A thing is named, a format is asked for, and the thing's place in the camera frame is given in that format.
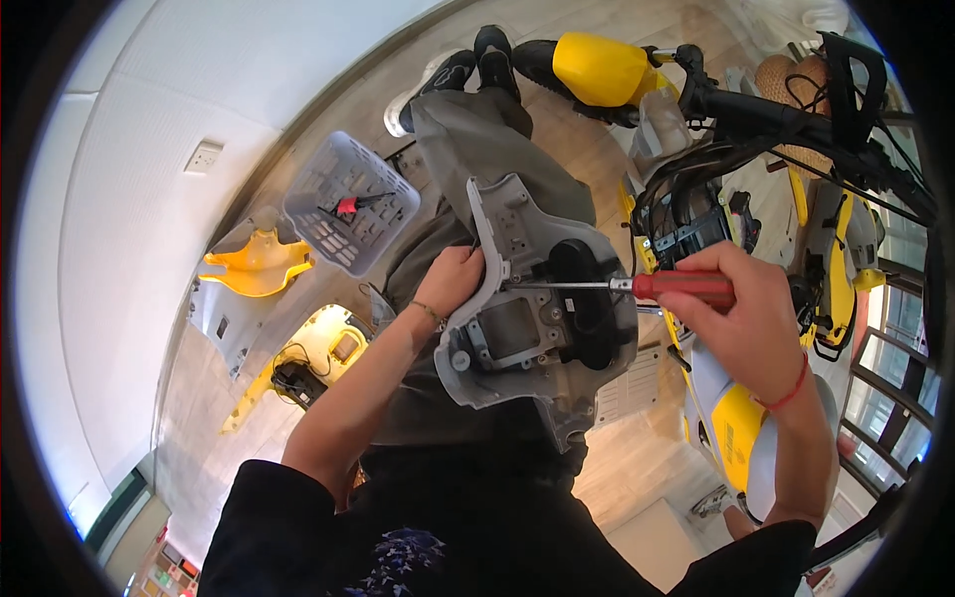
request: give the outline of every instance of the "basket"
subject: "basket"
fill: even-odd
[[[335,215],[348,197],[394,195],[356,213]],[[318,149],[286,193],[295,232],[325,261],[361,278],[411,221],[421,196],[388,164],[342,131]]]

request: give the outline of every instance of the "bracelet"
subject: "bracelet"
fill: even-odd
[[[791,392],[784,395],[781,400],[774,402],[773,404],[766,404],[759,398],[756,398],[756,402],[759,403],[759,406],[763,407],[770,413],[772,411],[778,411],[782,407],[786,406],[786,403],[796,397],[796,394],[799,393],[799,389],[802,388],[802,382],[806,380],[806,372],[809,371],[809,354],[804,352],[802,354],[802,371],[799,372],[799,379],[796,380],[796,386]]]
[[[422,309],[424,309],[424,312],[427,313],[428,315],[430,315],[431,318],[435,320],[435,323],[437,323],[437,330],[438,330],[438,331],[444,331],[444,329],[447,327],[447,325],[448,325],[448,318],[447,318],[447,317],[441,317],[440,315],[437,314],[437,311],[435,311],[434,309],[428,307],[428,306],[425,305],[424,303],[418,303],[417,301],[412,301],[411,303],[409,303],[409,305],[418,305],[419,307],[421,307]]]

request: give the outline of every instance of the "red string bracelet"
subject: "red string bracelet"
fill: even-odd
[[[799,372],[799,379],[796,380],[796,386],[793,388],[793,390],[789,392],[788,394],[786,394],[785,396],[783,396],[781,400],[779,400],[778,402],[774,402],[773,404],[766,404],[759,398],[756,399],[756,402],[759,403],[759,406],[763,407],[770,413],[772,411],[778,411],[782,407],[786,406],[786,404],[790,400],[795,398],[796,394],[799,394],[799,389],[802,388],[802,382],[806,380],[807,371],[809,371],[809,354],[804,352],[802,354],[802,371]]]

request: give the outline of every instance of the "person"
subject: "person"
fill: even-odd
[[[586,186],[529,141],[509,54],[500,29],[482,28],[472,52],[433,63],[390,109],[390,129],[414,131],[446,201],[389,270],[384,294],[397,316],[303,416],[281,464],[241,466],[205,559],[203,597],[662,594],[571,495],[582,442],[560,455],[529,400],[457,407],[434,375],[439,321],[472,295],[484,267],[471,249],[467,177],[518,172],[542,210],[593,223]],[[475,67],[481,89],[465,94]],[[792,595],[838,467],[815,386],[799,383],[786,277],[729,243],[677,267],[722,271],[736,306],[721,315],[678,293],[660,304],[734,379],[767,404],[786,403],[773,411],[768,518],[690,565],[670,594]],[[352,489],[359,460],[368,478]]]

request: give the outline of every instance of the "sneaker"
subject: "sneaker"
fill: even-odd
[[[421,81],[385,108],[385,128],[393,137],[413,133],[412,100],[432,91],[464,91],[475,66],[475,54],[470,50],[450,50],[436,57],[425,67]]]
[[[511,44],[507,34],[497,25],[485,25],[475,37],[475,58],[480,73],[480,89],[500,87],[517,103],[520,90],[511,68]]]

